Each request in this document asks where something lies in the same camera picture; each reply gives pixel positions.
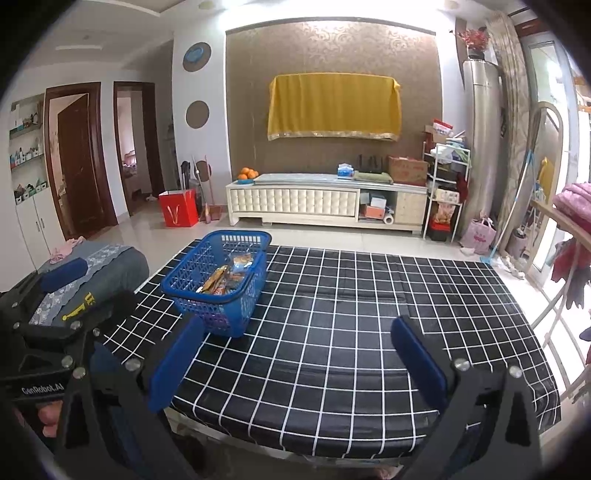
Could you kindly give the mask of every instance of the vase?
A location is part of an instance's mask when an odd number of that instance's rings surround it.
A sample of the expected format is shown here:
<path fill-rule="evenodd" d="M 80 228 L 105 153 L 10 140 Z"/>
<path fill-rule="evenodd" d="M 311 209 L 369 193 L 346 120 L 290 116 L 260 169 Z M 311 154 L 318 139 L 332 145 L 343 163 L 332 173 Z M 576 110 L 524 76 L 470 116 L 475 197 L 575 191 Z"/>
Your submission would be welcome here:
<path fill-rule="evenodd" d="M 484 52 L 475 48 L 468 49 L 468 58 L 472 60 L 484 60 Z"/>

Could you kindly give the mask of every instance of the door frame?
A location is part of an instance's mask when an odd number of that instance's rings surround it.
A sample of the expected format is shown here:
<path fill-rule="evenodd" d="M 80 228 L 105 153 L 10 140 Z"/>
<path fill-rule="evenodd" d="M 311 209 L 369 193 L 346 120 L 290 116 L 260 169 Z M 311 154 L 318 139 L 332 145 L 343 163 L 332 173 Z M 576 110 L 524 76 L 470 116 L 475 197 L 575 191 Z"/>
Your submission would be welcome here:
<path fill-rule="evenodd" d="M 162 164 L 160 163 L 160 150 L 158 147 L 158 128 L 156 125 L 156 95 L 155 85 L 151 82 L 113 82 L 113 120 L 115 126 L 115 147 L 117 149 L 117 160 L 119 161 L 119 175 L 123 185 L 125 203 L 129 215 L 131 211 L 131 192 L 127 191 L 123 175 L 123 158 L 121 157 L 121 143 L 119 142 L 119 115 L 117 111 L 118 92 L 141 92 L 142 113 L 144 123 L 144 139 L 146 144 L 146 159 L 148 162 L 148 173 L 152 186 L 152 195 L 158 196 L 164 191 L 164 179 L 162 177 Z"/>
<path fill-rule="evenodd" d="M 56 182 L 53 176 L 53 164 L 51 162 L 51 148 L 49 138 L 49 106 L 50 101 L 59 97 L 70 95 L 88 94 L 88 125 L 90 140 L 90 157 L 95 171 L 96 186 L 99 191 L 100 205 L 105 214 L 106 226 L 118 224 L 111 190 L 107 180 L 105 167 L 105 155 L 103 153 L 102 131 L 100 128 L 100 82 L 74 83 L 48 88 L 45 91 L 45 105 L 43 109 L 43 133 L 45 137 L 45 162 L 47 167 L 47 180 L 51 187 L 53 203 L 56 207 L 57 219 L 60 221 L 61 231 L 66 236 L 65 221 L 61 214 L 59 196 L 57 194 Z"/>

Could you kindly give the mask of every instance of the cardboard box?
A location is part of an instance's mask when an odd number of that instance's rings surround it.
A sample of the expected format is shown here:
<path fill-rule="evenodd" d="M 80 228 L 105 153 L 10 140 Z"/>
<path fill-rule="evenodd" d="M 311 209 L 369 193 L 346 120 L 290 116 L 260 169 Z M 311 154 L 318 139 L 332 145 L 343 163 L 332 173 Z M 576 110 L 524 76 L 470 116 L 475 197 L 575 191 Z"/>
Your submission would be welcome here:
<path fill-rule="evenodd" d="M 460 203 L 460 192 L 437 189 L 435 190 L 435 198 L 433 200 L 436 202 Z"/>
<path fill-rule="evenodd" d="M 427 183 L 427 170 L 429 165 L 426 161 L 413 158 L 388 157 L 389 174 L 394 183 L 405 183 L 424 187 Z"/>
<path fill-rule="evenodd" d="M 371 202 L 369 202 L 369 204 L 376 208 L 386 208 L 386 197 L 379 193 L 372 193 Z"/>
<path fill-rule="evenodd" d="M 447 143 L 447 137 L 440 134 L 433 128 L 432 125 L 425 125 L 425 140 L 427 141 L 426 151 L 429 153 L 431 149 L 435 148 L 436 143 Z"/>
<path fill-rule="evenodd" d="M 363 216 L 366 218 L 375 218 L 376 220 L 384 220 L 384 215 L 386 215 L 386 209 L 366 205 L 363 208 L 362 213 L 363 213 Z"/>

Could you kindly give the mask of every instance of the mop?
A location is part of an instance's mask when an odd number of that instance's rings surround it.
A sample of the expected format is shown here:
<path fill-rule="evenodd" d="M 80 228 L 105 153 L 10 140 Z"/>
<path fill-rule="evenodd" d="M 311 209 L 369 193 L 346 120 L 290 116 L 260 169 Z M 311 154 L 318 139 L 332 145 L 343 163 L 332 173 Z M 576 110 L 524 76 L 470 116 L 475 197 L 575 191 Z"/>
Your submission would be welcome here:
<path fill-rule="evenodd" d="M 505 222 L 505 226 L 503 227 L 503 230 L 501 230 L 501 234 L 499 235 L 499 239 L 496 241 L 491 254 L 488 257 L 481 257 L 480 258 L 480 261 L 487 264 L 487 265 L 492 264 L 492 258 L 495 256 L 496 250 L 499 248 L 499 245 L 501 244 L 501 240 L 502 240 L 503 236 L 505 235 L 505 231 L 507 230 L 507 227 L 511 223 L 511 217 L 513 217 L 513 212 L 515 211 L 515 205 L 517 204 L 517 199 L 519 198 L 519 194 L 521 193 L 521 189 L 523 188 L 523 184 L 525 182 L 525 175 L 527 175 L 527 168 L 530 165 L 533 170 L 533 168 L 534 168 L 534 152 L 532 150 L 528 150 L 528 152 L 527 152 L 527 156 L 525 158 L 525 166 L 523 169 L 523 173 L 521 175 L 521 180 L 519 181 L 519 187 L 517 188 L 517 194 L 515 195 L 515 199 L 513 200 L 513 205 L 511 206 L 511 210 L 509 211 L 509 217 L 507 218 L 507 221 Z"/>

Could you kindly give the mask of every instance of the blue plastic basket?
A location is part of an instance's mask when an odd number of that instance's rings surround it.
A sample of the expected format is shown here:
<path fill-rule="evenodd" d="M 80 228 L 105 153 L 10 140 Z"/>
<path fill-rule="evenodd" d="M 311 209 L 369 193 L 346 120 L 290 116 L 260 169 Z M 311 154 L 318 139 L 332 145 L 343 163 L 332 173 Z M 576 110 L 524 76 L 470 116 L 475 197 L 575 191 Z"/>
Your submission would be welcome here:
<path fill-rule="evenodd" d="M 218 230 L 206 235 L 164 277 L 162 291 L 182 312 L 203 319 L 207 332 L 237 338 L 244 334 L 267 279 L 271 235 L 260 231 Z M 254 261 L 238 289 L 226 295 L 196 293 L 209 276 L 235 253 L 252 253 Z"/>

